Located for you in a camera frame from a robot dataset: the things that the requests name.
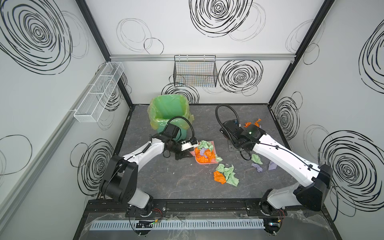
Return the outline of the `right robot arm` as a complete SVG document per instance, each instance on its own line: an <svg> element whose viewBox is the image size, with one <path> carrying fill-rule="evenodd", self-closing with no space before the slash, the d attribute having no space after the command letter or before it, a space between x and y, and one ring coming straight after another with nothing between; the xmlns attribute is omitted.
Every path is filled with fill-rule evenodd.
<svg viewBox="0 0 384 240"><path fill-rule="evenodd" d="M255 125L247 128L241 127L239 117L234 120L221 121L219 109L222 107L234 111L227 104L220 104L216 107L215 116L221 126L220 131L241 154L250 155L252 152L260 154L297 180L291 186L267 190L260 199L261 212L266 216L271 216L292 206L304 206L314 212L321 211L331 189L332 168L326 164L319 166L305 160L279 144L260 127Z"/></svg>

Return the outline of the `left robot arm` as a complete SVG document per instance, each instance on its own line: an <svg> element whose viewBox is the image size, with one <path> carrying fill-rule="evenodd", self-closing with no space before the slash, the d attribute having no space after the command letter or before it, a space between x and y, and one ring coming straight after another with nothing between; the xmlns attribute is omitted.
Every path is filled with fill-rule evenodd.
<svg viewBox="0 0 384 240"><path fill-rule="evenodd" d="M174 120L185 121L192 136L186 141L177 141L180 127L173 124ZM150 140L122 157L114 155L108 162L107 168L99 185L100 193L114 201L137 208L141 215L148 216L153 210L153 197L137 188L138 173L154 157L168 151L175 154L175 160L191 158L191 151L198 146L195 131L191 122L182 116L168 120L164 130L150 137Z"/></svg>

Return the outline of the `pink plastic dustpan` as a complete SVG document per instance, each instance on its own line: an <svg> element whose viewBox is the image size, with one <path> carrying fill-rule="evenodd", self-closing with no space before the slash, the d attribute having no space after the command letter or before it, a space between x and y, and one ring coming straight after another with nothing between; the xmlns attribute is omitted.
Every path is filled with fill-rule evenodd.
<svg viewBox="0 0 384 240"><path fill-rule="evenodd" d="M200 141L190 151L196 162L200 165L218 164L218 158L213 141Z"/></svg>

